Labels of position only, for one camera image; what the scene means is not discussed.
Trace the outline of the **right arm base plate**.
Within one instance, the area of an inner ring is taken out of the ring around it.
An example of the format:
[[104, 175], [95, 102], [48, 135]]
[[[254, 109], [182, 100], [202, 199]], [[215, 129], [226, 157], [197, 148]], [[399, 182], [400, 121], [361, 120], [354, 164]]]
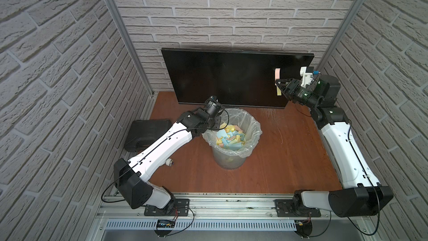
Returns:
[[274, 204], [277, 217], [321, 217], [321, 212], [319, 209], [308, 208], [303, 204], [298, 204], [295, 200], [292, 199], [276, 199], [274, 200]]

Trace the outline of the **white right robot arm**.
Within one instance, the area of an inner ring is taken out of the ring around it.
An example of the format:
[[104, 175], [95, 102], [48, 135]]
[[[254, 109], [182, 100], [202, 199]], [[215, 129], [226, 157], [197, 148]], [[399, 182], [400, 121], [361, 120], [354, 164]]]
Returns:
[[294, 193], [292, 207], [304, 216], [305, 209], [328, 210], [340, 218], [375, 216], [393, 199], [389, 186], [381, 185], [371, 171], [356, 144], [351, 121], [342, 108], [336, 106], [341, 85], [330, 75], [314, 76], [302, 72], [301, 80], [282, 79], [275, 71], [275, 83], [287, 100], [306, 106], [321, 131], [330, 158], [337, 165], [341, 190], [298, 190]]

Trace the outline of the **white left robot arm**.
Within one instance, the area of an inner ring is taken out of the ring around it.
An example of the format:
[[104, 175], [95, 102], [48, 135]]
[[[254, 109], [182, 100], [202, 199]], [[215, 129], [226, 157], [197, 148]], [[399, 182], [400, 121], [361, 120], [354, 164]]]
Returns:
[[208, 129], [218, 129], [223, 107], [204, 107], [183, 113], [172, 127], [140, 154], [119, 159], [113, 166], [114, 186], [132, 209], [155, 206], [169, 209], [173, 194], [149, 182], [157, 169], [182, 146]]

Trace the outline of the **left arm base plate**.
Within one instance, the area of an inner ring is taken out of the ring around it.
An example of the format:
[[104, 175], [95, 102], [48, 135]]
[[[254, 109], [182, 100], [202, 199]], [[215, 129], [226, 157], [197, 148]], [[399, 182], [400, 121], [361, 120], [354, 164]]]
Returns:
[[144, 216], [187, 216], [189, 212], [190, 199], [172, 199], [163, 209], [147, 205]]

